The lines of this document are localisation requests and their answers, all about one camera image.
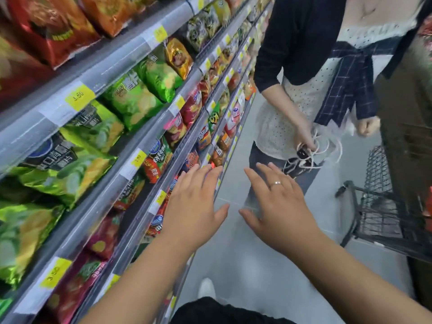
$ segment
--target woman's left hand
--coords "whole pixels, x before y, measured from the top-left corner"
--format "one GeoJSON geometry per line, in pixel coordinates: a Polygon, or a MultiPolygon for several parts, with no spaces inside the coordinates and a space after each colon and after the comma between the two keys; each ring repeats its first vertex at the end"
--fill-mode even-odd
{"type": "Polygon", "coordinates": [[[361,136],[371,136],[381,126],[381,119],[378,116],[360,119],[357,123],[357,132],[361,136]]]}
{"type": "Polygon", "coordinates": [[[214,193],[221,172],[222,166],[200,169],[196,164],[180,175],[165,210],[161,237],[191,254],[216,233],[230,207],[225,204],[214,211],[214,193]]]}

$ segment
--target white shoe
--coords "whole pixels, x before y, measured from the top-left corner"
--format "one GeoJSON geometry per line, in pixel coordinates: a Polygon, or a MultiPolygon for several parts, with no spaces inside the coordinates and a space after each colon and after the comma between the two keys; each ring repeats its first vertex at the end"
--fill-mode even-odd
{"type": "Polygon", "coordinates": [[[198,290],[198,299],[201,299],[203,297],[210,297],[216,299],[215,287],[212,280],[210,280],[208,277],[201,281],[200,289],[198,290]]]}

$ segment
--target gray tile floor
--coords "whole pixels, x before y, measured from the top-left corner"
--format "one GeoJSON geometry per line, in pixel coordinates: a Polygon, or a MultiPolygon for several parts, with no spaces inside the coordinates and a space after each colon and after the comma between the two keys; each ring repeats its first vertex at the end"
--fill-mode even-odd
{"type": "MultiPolygon", "coordinates": [[[[257,95],[237,148],[215,201],[215,208],[230,203],[229,215],[216,235],[197,251],[177,307],[197,298],[205,277],[212,279],[217,298],[236,307],[285,317],[297,324],[343,323],[327,301],[288,259],[261,242],[244,223],[238,210],[250,183],[243,172],[255,137],[255,120],[264,98],[257,95]]],[[[320,170],[305,198],[319,227],[339,241],[352,210],[345,198],[334,193],[345,180],[364,185],[368,152],[380,144],[379,135],[369,139],[347,136],[338,165],[320,170]]],[[[413,295],[406,258],[365,241],[350,241],[347,250],[388,282],[413,295]]]]}

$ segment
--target dark pants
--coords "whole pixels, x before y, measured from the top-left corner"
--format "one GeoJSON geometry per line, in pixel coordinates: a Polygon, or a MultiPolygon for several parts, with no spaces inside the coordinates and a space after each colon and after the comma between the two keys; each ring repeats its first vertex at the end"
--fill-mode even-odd
{"type": "MultiPolygon", "coordinates": [[[[274,163],[277,167],[279,167],[281,170],[284,169],[284,167],[289,164],[289,161],[276,159],[273,157],[268,156],[264,152],[262,152],[258,147],[256,146],[255,142],[252,144],[251,154],[249,156],[249,168],[256,171],[264,180],[264,175],[260,172],[259,169],[257,169],[256,163],[262,163],[262,164],[268,164],[269,162],[274,163]]],[[[314,181],[316,175],[318,174],[319,169],[312,169],[311,171],[303,171],[300,168],[296,168],[292,172],[289,173],[289,176],[292,178],[295,178],[295,181],[297,184],[301,187],[301,190],[303,191],[303,194],[306,194],[307,190],[311,186],[312,182],[314,181]]],[[[254,210],[259,210],[259,204],[257,197],[255,196],[255,192],[252,189],[252,187],[249,190],[249,194],[247,195],[247,199],[245,202],[245,205],[247,207],[250,207],[254,210]]]]}
{"type": "Polygon", "coordinates": [[[171,324],[295,324],[287,319],[275,319],[256,311],[221,305],[215,299],[204,297],[181,306],[171,324]]]}

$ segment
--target necklace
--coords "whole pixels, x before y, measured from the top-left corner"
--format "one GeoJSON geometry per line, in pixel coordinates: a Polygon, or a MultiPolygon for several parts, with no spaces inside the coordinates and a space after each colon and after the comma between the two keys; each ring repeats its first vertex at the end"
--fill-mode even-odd
{"type": "Polygon", "coordinates": [[[381,4],[381,1],[382,1],[382,0],[379,0],[379,1],[378,1],[378,3],[376,4],[376,6],[375,6],[374,9],[372,9],[372,10],[370,10],[370,11],[367,11],[367,10],[366,10],[366,1],[363,0],[363,5],[362,5],[362,17],[360,18],[360,20],[363,20],[363,19],[366,18],[367,16],[370,16],[371,14],[373,14],[373,13],[376,11],[376,9],[378,8],[378,6],[381,4]]]}

